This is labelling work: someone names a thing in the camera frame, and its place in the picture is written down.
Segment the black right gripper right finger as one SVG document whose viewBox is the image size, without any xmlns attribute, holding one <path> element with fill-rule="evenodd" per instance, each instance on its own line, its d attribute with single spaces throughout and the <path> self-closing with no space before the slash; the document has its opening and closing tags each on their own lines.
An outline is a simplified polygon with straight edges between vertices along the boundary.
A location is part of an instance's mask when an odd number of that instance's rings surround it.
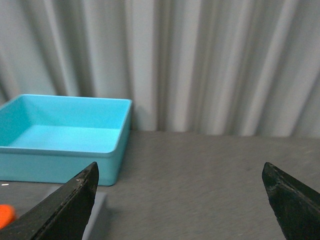
<svg viewBox="0 0 320 240">
<path fill-rule="evenodd" d="M 320 194 L 270 162 L 262 181 L 268 201 L 287 240 L 320 238 Z"/>
</svg>

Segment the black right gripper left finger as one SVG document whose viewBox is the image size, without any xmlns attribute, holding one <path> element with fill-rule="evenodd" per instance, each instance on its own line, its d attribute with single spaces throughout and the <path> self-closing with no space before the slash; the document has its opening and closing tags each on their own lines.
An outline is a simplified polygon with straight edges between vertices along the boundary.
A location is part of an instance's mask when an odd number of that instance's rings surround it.
<svg viewBox="0 0 320 240">
<path fill-rule="evenodd" d="M 2 240 L 80 240 L 89 222 L 99 181 L 92 162 L 19 219 L 0 231 Z"/>
</svg>

